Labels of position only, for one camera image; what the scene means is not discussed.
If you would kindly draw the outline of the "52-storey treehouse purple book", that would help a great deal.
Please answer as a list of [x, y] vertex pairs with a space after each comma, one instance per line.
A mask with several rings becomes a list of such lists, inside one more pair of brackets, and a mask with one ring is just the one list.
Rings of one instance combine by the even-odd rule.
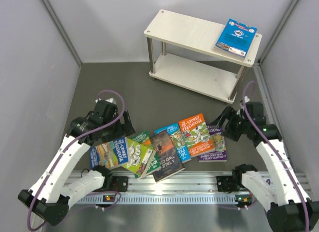
[[214, 151], [199, 156], [199, 162], [226, 162], [227, 152], [225, 138], [222, 135], [223, 129], [217, 126], [208, 125], [209, 134], [215, 147]]

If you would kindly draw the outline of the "78-storey treehouse orange book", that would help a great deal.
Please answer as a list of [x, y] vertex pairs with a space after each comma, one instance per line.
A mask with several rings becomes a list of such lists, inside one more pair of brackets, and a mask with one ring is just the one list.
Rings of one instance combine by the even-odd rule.
[[202, 113], [179, 121], [179, 127], [192, 158], [215, 150]]

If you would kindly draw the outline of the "tale of two cities book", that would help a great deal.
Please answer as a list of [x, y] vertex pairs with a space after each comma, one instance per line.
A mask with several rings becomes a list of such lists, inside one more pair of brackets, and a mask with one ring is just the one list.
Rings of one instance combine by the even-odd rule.
[[177, 149], [167, 130], [159, 132], [151, 138], [152, 147], [159, 159], [160, 168], [153, 172], [153, 178], [159, 183], [185, 169]]

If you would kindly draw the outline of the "blue back-cover book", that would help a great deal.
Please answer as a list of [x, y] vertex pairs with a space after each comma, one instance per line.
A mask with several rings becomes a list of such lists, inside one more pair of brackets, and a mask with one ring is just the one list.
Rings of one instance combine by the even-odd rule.
[[229, 19], [215, 47], [245, 58], [256, 33], [257, 29], [255, 27]]

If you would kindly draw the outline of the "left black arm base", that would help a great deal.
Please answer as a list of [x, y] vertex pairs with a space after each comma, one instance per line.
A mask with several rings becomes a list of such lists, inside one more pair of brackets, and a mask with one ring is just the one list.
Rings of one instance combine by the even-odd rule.
[[112, 176], [103, 183], [101, 188], [95, 189], [92, 192], [117, 191], [126, 192], [128, 189], [127, 176]]

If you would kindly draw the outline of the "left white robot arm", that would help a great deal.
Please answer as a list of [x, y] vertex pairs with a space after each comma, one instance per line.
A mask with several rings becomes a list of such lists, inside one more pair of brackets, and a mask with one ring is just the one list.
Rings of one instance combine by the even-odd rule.
[[[74, 119], [63, 137], [62, 144], [38, 181], [21, 190], [18, 199], [46, 223], [55, 226], [80, 199], [94, 191], [106, 191], [113, 184], [111, 169], [130, 160], [126, 137], [134, 134], [127, 111], [118, 113], [113, 98], [97, 99], [93, 110], [85, 117]], [[66, 181], [82, 156], [97, 141], [102, 151], [87, 175], [66, 185]]]

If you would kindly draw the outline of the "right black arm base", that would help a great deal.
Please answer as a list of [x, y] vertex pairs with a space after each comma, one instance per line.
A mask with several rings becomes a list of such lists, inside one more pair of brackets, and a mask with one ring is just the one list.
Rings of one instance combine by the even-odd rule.
[[217, 176], [216, 181], [219, 192], [229, 194], [239, 191], [238, 183], [232, 176]]

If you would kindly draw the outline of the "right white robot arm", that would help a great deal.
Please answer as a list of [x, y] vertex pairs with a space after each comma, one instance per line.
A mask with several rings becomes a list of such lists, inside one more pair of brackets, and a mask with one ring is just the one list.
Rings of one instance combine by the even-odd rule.
[[319, 220], [319, 203], [301, 186], [287, 157], [282, 135], [269, 124], [260, 102], [241, 102], [240, 110], [225, 107], [211, 123], [222, 134], [238, 141], [246, 135], [263, 159], [270, 180], [262, 179], [253, 165], [242, 164], [232, 170], [232, 183], [238, 190], [248, 189], [263, 206], [274, 232], [309, 232]]

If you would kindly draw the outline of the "91-storey treehouse blue book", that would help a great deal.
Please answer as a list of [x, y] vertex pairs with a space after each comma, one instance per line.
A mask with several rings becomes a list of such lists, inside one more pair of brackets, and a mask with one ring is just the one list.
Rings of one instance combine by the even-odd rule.
[[130, 159], [126, 137], [91, 147], [89, 153], [91, 169], [101, 165], [111, 170], [126, 165]]

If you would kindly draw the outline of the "65-storey treehouse lime book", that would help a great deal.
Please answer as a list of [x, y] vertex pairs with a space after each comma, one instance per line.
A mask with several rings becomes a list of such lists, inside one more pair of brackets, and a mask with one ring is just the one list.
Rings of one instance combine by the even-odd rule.
[[155, 151], [127, 137], [125, 140], [128, 152], [128, 162], [122, 165], [122, 167], [142, 178], [146, 175], [146, 172], [150, 167]]

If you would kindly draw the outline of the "26-storey treehouse blue book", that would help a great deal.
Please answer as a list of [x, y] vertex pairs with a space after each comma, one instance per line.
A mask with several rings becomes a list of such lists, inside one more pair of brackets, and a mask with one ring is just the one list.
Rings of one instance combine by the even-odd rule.
[[166, 127], [162, 127], [160, 129], [155, 130], [154, 134], [157, 135], [158, 133], [162, 131], [167, 131], [168, 134], [170, 135], [170, 138], [177, 149], [177, 152], [181, 161], [183, 163], [190, 161], [191, 156], [185, 144], [185, 137], [180, 130], [179, 124], [175, 123]]

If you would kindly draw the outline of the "white two-tier wooden shelf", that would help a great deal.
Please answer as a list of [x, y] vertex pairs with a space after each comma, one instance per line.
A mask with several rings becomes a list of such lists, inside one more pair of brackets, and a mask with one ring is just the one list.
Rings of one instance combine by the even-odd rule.
[[[255, 62], [261, 43], [256, 34], [243, 59], [215, 48], [224, 25], [161, 9], [144, 31], [147, 39], [149, 76], [232, 104], [246, 71]], [[238, 73], [215, 68], [168, 53], [174, 45], [240, 66]]]

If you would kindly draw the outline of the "aluminium mounting rail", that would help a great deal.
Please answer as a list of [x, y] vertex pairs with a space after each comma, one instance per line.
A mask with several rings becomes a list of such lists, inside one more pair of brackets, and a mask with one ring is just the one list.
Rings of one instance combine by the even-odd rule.
[[[45, 173], [38, 181], [39, 188], [33, 190], [33, 194], [39, 200], [47, 203], [55, 203], [61, 195], [69, 197], [69, 204], [72, 206], [78, 200], [88, 194], [106, 192], [111, 190], [112, 172], [106, 168], [94, 169], [77, 181], [66, 185], [67, 176], [49, 175]], [[201, 178], [192, 178], [185, 173], [175, 174], [168, 179], [153, 184], [150, 192], [156, 195], [185, 192], [194, 194], [197, 189], [194, 186], [201, 182]], [[311, 199], [302, 188], [295, 175], [288, 176], [288, 171], [280, 171], [273, 175], [271, 183], [267, 183], [261, 174], [250, 170], [244, 173], [233, 174], [228, 182], [236, 189], [243, 188], [251, 191], [257, 200], [265, 206], [275, 202], [278, 205], [309, 202]]]

